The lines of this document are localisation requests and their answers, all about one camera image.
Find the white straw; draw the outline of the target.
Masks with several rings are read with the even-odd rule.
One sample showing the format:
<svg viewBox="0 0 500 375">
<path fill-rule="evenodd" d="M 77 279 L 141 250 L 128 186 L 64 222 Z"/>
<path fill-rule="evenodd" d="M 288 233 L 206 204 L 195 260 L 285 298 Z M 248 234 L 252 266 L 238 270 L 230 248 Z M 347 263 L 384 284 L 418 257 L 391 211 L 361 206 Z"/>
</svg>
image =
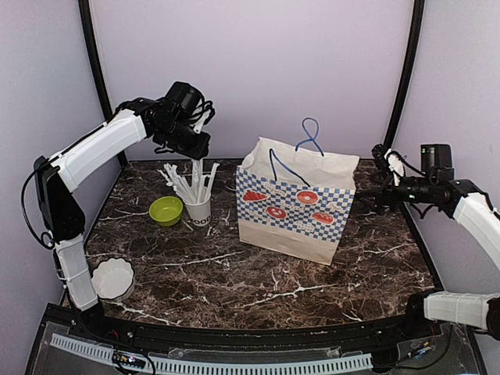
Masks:
<svg viewBox="0 0 500 375">
<path fill-rule="evenodd" d="M 206 186 L 204 186 L 203 202 L 207 201 L 211 196 L 211 191 L 212 191 L 212 187 L 213 187 L 213 183 L 214 183 L 214 180 L 216 177 L 216 171 L 217 171 L 218 167 L 219 167 L 219 163 L 217 163 L 217 162 L 213 163 L 210 174 L 207 175 L 208 183 Z"/>
<path fill-rule="evenodd" d="M 194 205 L 197 202 L 195 194 L 191 190 L 186 178 L 177 172 L 177 166 L 165 163 L 159 172 L 166 180 L 166 184 L 188 204 Z"/>
<path fill-rule="evenodd" d="M 199 198 L 199 190 L 200 190 L 200 181 L 203 178 L 203 160 L 191 160 L 191 190 L 193 191 L 195 197 L 195 204 L 200 202 Z"/>
</svg>

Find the white fluted ceramic dish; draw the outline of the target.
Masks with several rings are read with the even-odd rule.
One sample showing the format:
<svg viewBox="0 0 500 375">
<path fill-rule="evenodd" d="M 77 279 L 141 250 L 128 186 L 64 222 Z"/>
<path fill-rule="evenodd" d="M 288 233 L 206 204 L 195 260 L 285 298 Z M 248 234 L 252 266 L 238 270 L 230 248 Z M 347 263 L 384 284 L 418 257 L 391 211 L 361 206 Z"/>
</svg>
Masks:
<svg viewBox="0 0 500 375">
<path fill-rule="evenodd" d="M 122 302 L 134 291 L 135 270 L 124 258 L 111 258 L 98 264 L 91 282 L 100 299 Z"/>
</svg>

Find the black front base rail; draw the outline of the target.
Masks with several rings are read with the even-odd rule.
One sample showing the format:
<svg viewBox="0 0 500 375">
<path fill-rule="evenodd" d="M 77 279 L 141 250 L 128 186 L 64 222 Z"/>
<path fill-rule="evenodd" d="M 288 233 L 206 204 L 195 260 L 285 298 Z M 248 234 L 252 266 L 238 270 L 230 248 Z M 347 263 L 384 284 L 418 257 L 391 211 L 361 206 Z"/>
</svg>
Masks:
<svg viewBox="0 0 500 375">
<path fill-rule="evenodd" d="M 167 352 L 171 348 L 229 349 L 244 351 L 300 350 L 338 346 L 348 351 L 394 351 L 397 345 L 429 340 L 434 353 L 452 345 L 451 327 L 444 323 L 429 323 L 402 332 L 403 316 L 368 323 L 348 323 L 326 327 L 277 330 L 219 330 L 138 323 L 103 316 L 98 325 L 116 331 L 125 345 L 152 352 Z"/>
</svg>

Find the green plastic bowl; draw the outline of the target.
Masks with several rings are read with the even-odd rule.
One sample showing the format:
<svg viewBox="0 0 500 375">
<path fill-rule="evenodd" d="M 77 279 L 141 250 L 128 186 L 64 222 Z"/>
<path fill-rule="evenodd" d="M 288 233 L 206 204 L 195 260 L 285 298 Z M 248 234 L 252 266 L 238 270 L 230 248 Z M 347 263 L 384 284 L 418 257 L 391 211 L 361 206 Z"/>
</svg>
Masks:
<svg viewBox="0 0 500 375">
<path fill-rule="evenodd" d="M 174 196 L 161 197 L 149 207 L 149 216 L 161 227 L 171 227 L 180 221 L 183 202 Z"/>
</svg>

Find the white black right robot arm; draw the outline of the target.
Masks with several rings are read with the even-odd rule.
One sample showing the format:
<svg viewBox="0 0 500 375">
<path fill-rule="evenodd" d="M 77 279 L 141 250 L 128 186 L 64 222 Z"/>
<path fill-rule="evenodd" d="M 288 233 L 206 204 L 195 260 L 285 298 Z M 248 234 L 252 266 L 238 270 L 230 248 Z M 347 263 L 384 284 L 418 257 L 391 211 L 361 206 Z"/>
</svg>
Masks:
<svg viewBox="0 0 500 375">
<path fill-rule="evenodd" d="M 489 194 L 471 180 L 455 179 L 450 145 L 421 145 L 421 167 L 412 176 L 405 172 L 411 164 L 399 152 L 375 145 L 372 155 L 384 179 L 379 187 L 357 193 L 359 202 L 377 214 L 404 203 L 414 209 L 420 204 L 436 208 L 471 234 L 495 266 L 499 264 L 499 211 Z M 431 320 L 475 327 L 498 339 L 499 295 L 449 291 L 411 295 L 398 331 L 414 339 Z"/>
</svg>

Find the paper cup holding straws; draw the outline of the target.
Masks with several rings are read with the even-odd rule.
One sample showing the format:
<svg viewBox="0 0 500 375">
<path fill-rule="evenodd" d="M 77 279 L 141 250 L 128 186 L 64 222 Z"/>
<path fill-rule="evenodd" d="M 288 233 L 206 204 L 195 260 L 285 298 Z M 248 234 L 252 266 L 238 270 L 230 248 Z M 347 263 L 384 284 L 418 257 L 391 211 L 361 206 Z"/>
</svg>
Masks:
<svg viewBox="0 0 500 375">
<path fill-rule="evenodd" d="M 191 219 L 191 222 L 196 227 L 204 227 L 210 223 L 211 220 L 211 203 L 208 197 L 204 202 L 197 204 L 189 204 L 184 202 L 184 206 Z"/>
</svg>

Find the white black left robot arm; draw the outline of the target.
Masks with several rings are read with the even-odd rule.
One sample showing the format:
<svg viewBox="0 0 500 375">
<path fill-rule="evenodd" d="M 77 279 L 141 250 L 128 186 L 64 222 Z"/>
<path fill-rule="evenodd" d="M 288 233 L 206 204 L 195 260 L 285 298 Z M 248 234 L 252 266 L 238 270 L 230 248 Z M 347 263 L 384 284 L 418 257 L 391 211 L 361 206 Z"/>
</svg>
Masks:
<svg viewBox="0 0 500 375">
<path fill-rule="evenodd" d="M 215 116 L 213 102 L 189 83 L 176 81 L 158 99 L 119 104 L 104 123 L 49 158 L 39 157 L 27 178 L 36 186 L 45 231 L 36 237 L 53 252 L 70 301 L 81 312 L 98 304 L 84 255 L 85 215 L 73 192 L 97 169 L 144 139 L 156 154 L 177 153 L 200 160 L 209 154 L 203 127 Z"/>
</svg>

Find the blue checkered paper bag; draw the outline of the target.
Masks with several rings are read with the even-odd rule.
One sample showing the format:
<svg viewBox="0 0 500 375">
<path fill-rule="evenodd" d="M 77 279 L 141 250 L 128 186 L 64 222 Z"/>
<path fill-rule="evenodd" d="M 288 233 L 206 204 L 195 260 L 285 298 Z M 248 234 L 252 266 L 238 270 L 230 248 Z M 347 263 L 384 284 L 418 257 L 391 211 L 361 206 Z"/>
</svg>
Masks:
<svg viewBox="0 0 500 375">
<path fill-rule="evenodd" d="M 261 137 L 237 167 L 239 239 L 330 265 L 355 197 L 357 155 L 325 152 L 317 131 L 297 145 Z"/>
</svg>

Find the right black frame post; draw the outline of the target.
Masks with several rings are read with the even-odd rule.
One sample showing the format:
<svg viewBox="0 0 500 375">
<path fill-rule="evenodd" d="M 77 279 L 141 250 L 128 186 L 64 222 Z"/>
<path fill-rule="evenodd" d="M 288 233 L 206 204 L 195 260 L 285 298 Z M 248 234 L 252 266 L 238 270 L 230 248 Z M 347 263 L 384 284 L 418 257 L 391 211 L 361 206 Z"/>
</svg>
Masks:
<svg viewBox="0 0 500 375">
<path fill-rule="evenodd" d="M 413 2 L 412 18 L 409 27 L 409 36 L 402 65 L 402 72 L 398 84 L 398 90 L 396 91 L 395 102 L 384 136 L 383 145 L 387 148 L 391 148 L 393 146 L 400 120 L 402 118 L 402 112 L 409 91 L 409 85 L 413 75 L 413 67 L 416 60 L 416 53 L 420 41 L 424 9 L 424 0 L 415 0 Z"/>
</svg>

